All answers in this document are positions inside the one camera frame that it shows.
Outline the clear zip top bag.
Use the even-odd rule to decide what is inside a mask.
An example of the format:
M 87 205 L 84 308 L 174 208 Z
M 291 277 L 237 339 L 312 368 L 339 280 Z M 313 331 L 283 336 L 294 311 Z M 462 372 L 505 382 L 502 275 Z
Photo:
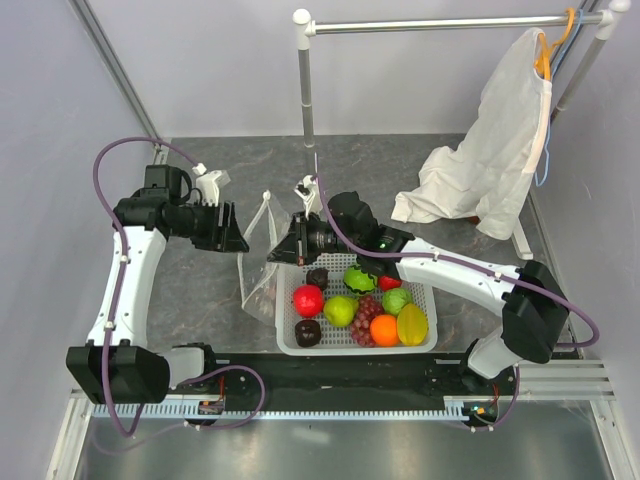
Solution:
M 278 267 L 267 257 L 285 238 L 290 220 L 278 198 L 265 190 L 243 233 L 249 251 L 237 255 L 241 308 L 268 327 L 275 326 Z

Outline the dark mangosteen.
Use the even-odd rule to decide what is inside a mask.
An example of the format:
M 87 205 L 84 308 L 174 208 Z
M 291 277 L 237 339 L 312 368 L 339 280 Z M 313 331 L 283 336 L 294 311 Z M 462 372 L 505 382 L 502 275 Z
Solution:
M 312 319 L 301 320 L 294 327 L 294 337 L 301 348 L 316 346 L 322 339 L 320 324 Z
M 329 285 L 329 271 L 326 268 L 315 268 L 306 273 L 307 285 L 312 285 L 325 291 Z

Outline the big red apple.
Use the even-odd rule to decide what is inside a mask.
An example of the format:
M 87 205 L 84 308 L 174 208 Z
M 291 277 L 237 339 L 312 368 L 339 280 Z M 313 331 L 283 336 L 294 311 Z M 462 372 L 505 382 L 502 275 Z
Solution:
M 302 285 L 292 295 L 293 306 L 303 318 L 312 318 L 323 311 L 323 291 L 316 285 Z

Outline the green watermelon toy ball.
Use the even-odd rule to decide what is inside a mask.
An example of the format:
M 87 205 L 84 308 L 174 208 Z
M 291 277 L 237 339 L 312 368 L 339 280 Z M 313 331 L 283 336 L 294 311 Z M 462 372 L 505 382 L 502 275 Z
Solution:
M 353 264 L 345 270 L 343 283 L 354 295 L 364 296 L 375 291 L 378 279 L 376 276 L 364 272 L 358 264 Z

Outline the light green pear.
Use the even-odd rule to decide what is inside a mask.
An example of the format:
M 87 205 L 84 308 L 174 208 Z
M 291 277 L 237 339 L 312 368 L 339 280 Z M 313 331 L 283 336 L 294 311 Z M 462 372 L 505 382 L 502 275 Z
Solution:
M 359 301 L 355 298 L 334 296 L 325 302 L 323 314 L 332 326 L 345 328 L 352 323 L 358 308 Z

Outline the green lettuce toy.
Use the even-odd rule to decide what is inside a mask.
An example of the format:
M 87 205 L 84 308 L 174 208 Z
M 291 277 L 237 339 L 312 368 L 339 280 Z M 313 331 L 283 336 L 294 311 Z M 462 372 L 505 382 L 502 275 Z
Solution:
M 393 316 L 397 316 L 407 304 L 412 302 L 412 293 L 402 287 L 386 291 L 381 301 L 384 311 Z

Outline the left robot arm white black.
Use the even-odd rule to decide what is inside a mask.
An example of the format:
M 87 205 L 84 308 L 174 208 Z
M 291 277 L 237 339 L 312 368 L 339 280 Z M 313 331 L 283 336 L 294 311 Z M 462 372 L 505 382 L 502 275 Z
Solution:
M 186 171 L 147 167 L 144 185 L 112 213 L 120 225 L 103 301 L 82 346 L 69 348 L 66 366 L 95 404 L 154 404 L 187 383 L 208 393 L 219 382 L 212 349 L 204 343 L 149 350 L 147 317 L 156 270 L 168 240 L 185 238 L 204 251 L 246 253 L 235 205 L 220 199 L 229 183 L 224 170 L 203 165 Z

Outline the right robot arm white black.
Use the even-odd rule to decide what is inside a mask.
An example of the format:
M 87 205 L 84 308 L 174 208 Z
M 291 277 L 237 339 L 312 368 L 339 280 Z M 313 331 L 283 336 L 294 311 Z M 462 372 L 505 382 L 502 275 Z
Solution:
M 271 262 L 306 266 L 322 254 L 353 253 L 365 272 L 421 283 L 470 300 L 502 324 L 467 349 L 458 381 L 477 394 L 520 361 L 548 363 L 569 316 L 566 297 L 544 264 L 489 264 L 454 254 L 413 234 L 379 223 L 355 192 L 328 202 L 327 217 L 295 213 Z

